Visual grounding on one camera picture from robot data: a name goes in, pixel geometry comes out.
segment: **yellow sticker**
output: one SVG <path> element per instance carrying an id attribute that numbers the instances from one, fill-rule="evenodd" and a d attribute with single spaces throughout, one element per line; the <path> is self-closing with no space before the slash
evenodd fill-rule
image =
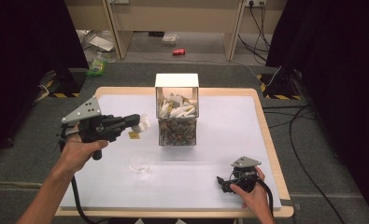
<path id="1" fill-rule="evenodd" d="M 139 138 L 140 138 L 140 134 L 138 134 L 138 133 L 135 133 L 135 132 L 128 132 L 128 134 L 129 134 L 129 137 L 130 137 L 131 139 L 139 139 Z"/>

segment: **power outlet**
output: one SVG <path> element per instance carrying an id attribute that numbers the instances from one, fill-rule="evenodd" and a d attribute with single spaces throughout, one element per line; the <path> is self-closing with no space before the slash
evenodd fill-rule
<path id="1" fill-rule="evenodd" d="M 250 7 L 250 1 L 253 1 L 253 7 L 265 7 L 266 5 L 266 0 L 246 0 L 246 7 Z"/>

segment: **soda can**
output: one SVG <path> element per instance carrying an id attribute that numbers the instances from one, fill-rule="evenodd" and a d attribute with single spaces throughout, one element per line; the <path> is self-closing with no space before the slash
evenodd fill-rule
<path id="1" fill-rule="evenodd" d="M 174 49 L 173 55 L 185 55 L 185 49 Z"/>

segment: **gray carpet floor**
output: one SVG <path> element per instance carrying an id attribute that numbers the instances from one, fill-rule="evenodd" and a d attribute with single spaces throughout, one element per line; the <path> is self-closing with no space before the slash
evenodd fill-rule
<path id="1" fill-rule="evenodd" d="M 267 70 L 262 66 L 251 68 L 255 74 Z M 290 132 L 288 122 L 299 107 L 289 106 L 308 105 L 311 99 L 263 98 L 258 79 L 243 65 L 175 63 L 109 63 L 103 76 L 90 77 L 85 81 L 79 97 L 47 97 L 34 105 L 13 136 L 14 146 L 0 148 L 0 223 L 14 223 L 37 191 L 31 186 L 21 188 L 8 183 L 42 183 L 57 161 L 60 155 L 56 145 L 57 133 L 60 132 L 62 117 L 89 99 L 99 87 L 154 86 L 157 73 L 198 73 L 201 88 L 255 89 L 264 107 L 280 166 L 295 207 L 296 222 L 339 223 L 339 220 L 302 169 L 292 149 L 290 133 L 302 164 L 345 222 L 369 223 L 369 208 L 347 168 L 335 157 L 334 148 L 312 106 L 303 110 L 303 116 L 292 123 Z M 54 223 L 84 222 L 79 217 L 56 217 Z M 245 219 L 244 223 L 258 222 Z M 293 220 L 279 219 L 277 223 L 293 223 Z"/>

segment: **hand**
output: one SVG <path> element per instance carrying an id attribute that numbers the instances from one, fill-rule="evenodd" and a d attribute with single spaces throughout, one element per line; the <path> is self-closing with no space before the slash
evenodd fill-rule
<path id="1" fill-rule="evenodd" d="M 93 152 L 101 150 L 108 145 L 108 141 L 99 140 L 92 143 L 82 143 L 78 134 L 70 136 L 64 146 L 62 155 L 56 167 L 64 172 L 74 174 L 82 169 L 85 163 L 91 158 Z"/>
<path id="2" fill-rule="evenodd" d="M 263 171 L 257 166 L 255 168 L 260 179 L 264 181 L 265 174 Z M 250 193 L 243 191 L 235 184 L 231 184 L 230 188 L 242 198 L 242 208 L 249 208 L 262 223 L 275 223 L 269 210 L 266 191 L 259 183 L 255 184 L 254 190 Z"/>

